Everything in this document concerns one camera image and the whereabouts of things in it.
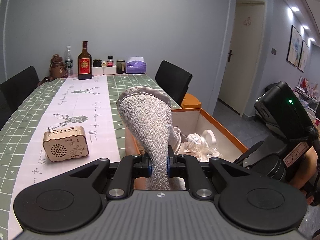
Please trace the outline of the person's right hand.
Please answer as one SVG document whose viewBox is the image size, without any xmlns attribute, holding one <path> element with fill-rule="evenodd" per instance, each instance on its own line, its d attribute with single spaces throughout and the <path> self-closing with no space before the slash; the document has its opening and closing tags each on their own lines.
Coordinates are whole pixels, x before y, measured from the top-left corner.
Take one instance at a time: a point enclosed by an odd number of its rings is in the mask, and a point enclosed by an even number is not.
<svg viewBox="0 0 320 240">
<path fill-rule="evenodd" d="M 304 196 L 306 192 L 301 190 L 301 188 L 314 176 L 317 172 L 317 160 L 318 156 L 313 147 L 311 147 L 305 154 L 305 159 L 303 160 L 299 170 L 296 172 L 295 176 L 289 182 L 289 184 L 297 189 L 299 189 Z"/>
</svg>

